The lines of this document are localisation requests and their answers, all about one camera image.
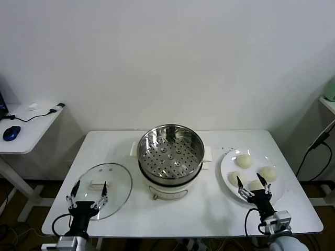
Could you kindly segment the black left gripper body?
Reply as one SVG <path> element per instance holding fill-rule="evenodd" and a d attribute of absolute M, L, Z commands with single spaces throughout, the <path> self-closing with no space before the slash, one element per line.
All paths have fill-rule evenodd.
<path fill-rule="evenodd" d="M 68 236 L 88 236 L 87 229 L 90 219 L 99 213 L 94 201 L 78 201 L 76 208 L 69 210 L 73 217 Z"/>

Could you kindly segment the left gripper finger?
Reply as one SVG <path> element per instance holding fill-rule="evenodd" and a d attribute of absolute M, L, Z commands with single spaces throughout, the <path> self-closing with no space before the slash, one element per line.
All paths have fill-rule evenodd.
<path fill-rule="evenodd" d="M 91 205 L 91 209 L 102 209 L 108 202 L 107 181 L 104 181 L 100 198 Z"/>
<path fill-rule="evenodd" d="M 68 209 L 74 209 L 77 207 L 75 197 L 79 189 L 79 186 L 80 186 L 80 180 L 78 180 L 76 184 L 73 186 L 70 195 L 66 196 L 66 201 L 68 203 Z"/>

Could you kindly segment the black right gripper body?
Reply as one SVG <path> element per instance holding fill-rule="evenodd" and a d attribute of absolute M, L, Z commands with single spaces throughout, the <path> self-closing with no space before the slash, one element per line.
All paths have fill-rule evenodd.
<path fill-rule="evenodd" d="M 265 193 L 264 189 L 252 191 L 253 195 L 248 196 L 247 202 L 256 205 L 259 211 L 260 219 L 265 220 L 275 213 L 274 208 L 270 203 L 271 193 Z"/>

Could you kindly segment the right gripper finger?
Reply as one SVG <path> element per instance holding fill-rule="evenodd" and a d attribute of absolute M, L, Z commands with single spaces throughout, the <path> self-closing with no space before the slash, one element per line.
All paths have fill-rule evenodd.
<path fill-rule="evenodd" d="M 256 196 L 272 196 L 271 184 L 268 183 L 264 177 L 257 173 L 259 182 L 257 183 L 257 189 L 255 190 Z"/>
<path fill-rule="evenodd" d="M 253 193 L 244 188 L 242 181 L 240 180 L 239 176 L 237 176 L 237 183 L 238 183 L 238 194 L 245 200 L 249 201 L 253 197 Z"/>

